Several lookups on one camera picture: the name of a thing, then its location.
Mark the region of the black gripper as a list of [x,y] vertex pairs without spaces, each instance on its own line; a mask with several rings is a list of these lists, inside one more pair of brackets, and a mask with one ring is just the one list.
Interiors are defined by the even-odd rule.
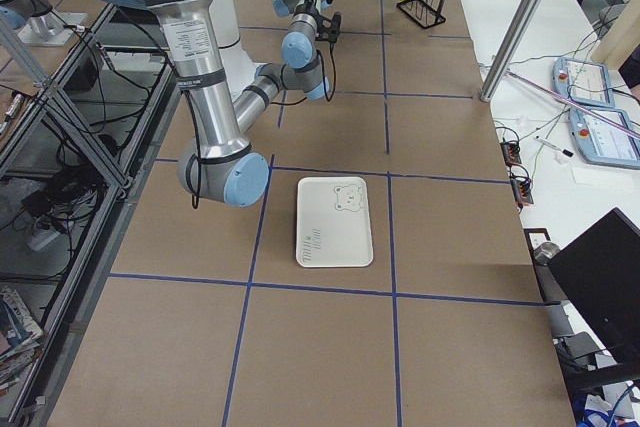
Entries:
[[316,40],[320,42],[336,43],[341,33],[342,15],[334,12],[331,18],[321,14],[315,16],[317,24]]

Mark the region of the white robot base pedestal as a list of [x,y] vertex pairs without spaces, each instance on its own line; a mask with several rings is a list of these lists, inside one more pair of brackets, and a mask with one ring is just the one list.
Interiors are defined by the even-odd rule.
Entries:
[[233,0],[213,0],[210,16],[229,85],[241,90],[254,80],[256,66],[244,50]]

